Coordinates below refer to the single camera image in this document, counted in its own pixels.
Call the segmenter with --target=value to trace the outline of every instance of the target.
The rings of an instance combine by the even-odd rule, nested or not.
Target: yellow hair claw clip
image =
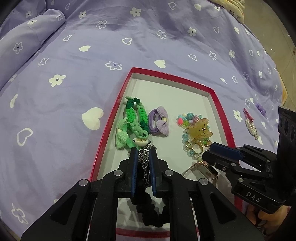
[[[192,139],[205,139],[213,135],[208,128],[209,120],[206,118],[200,119],[195,125],[187,127],[188,133]]]

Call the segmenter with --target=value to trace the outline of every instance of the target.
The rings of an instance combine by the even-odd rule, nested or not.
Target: red box rim
[[[118,108],[120,106],[120,102],[121,99],[124,95],[124,92],[126,90],[126,87],[128,85],[128,82],[132,76],[133,73],[137,73],[137,74],[144,74],[144,75],[150,75],[153,77],[157,77],[157,78],[161,78],[161,79],[165,79],[165,80],[170,80],[170,81],[174,81],[180,84],[184,84],[184,85],[188,85],[191,86],[193,88],[196,89],[200,89],[203,90],[207,93],[209,93],[213,99],[213,102],[215,104],[215,107],[217,109],[217,112],[219,114],[222,126],[223,126],[223,130],[225,133],[225,137],[226,137],[226,141],[229,147],[235,147],[235,143],[234,143],[234,138],[227,120],[227,117],[225,115],[225,112],[221,106],[221,103],[216,95],[216,93],[214,92],[213,89],[201,85],[199,83],[193,82],[191,80],[188,79],[184,79],[175,75],[171,75],[171,74],[166,74],[166,73],[162,73],[162,72],[158,72],[158,71],[154,71],[154,70],[149,70],[149,69],[141,69],[141,68],[131,68],[130,72],[128,73],[120,91],[119,94],[117,96],[117,99],[115,101],[115,104],[111,110],[110,116],[108,118],[106,127],[104,129],[103,135],[102,135],[102,139],[100,141],[99,147],[98,147],[98,151],[96,153],[96,157],[95,157],[95,161],[93,164],[93,168],[91,171],[91,175],[90,175],[90,182],[91,181],[95,181],[98,173],[99,173],[99,169],[100,169],[100,165],[102,162],[102,158],[103,158],[103,154],[107,145],[107,141],[109,138],[109,134],[113,125],[113,121],[115,119],[116,113],[118,111]],[[240,210],[242,211],[242,200],[240,198],[238,198],[237,196],[234,196],[234,205]],[[128,230],[128,229],[121,229],[121,228],[116,228],[116,234],[119,235],[124,235],[124,236],[129,236],[129,237],[145,237],[145,238],[166,238],[166,237],[170,237],[170,232],[169,231],[163,231],[163,232],[148,232],[148,231],[137,231],[137,230]]]

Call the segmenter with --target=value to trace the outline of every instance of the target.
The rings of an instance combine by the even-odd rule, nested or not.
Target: blue bead
[[[193,113],[189,112],[186,117],[188,120],[192,120],[193,116]]]

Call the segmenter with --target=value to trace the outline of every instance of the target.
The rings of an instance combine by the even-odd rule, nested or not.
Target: green braided hair tie
[[[116,137],[115,137],[115,144],[116,144],[117,149],[125,147],[126,145],[129,148],[137,147],[131,141],[131,139],[129,138],[126,131],[127,131],[127,117],[120,120],[118,125],[117,125],[117,131],[116,131]]]
[[[138,139],[147,140],[149,137],[148,116],[141,101],[137,98],[131,98],[126,96],[128,100],[126,103],[126,115],[128,128],[136,135]],[[136,110],[134,109],[134,103],[139,113],[139,119],[137,118]]]

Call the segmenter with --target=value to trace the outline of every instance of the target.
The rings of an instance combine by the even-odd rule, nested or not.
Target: green bow
[[[127,117],[120,120],[117,125],[117,132],[115,137],[115,144],[117,149],[125,147],[126,145],[129,148],[137,147],[129,138],[126,130],[127,130]]]

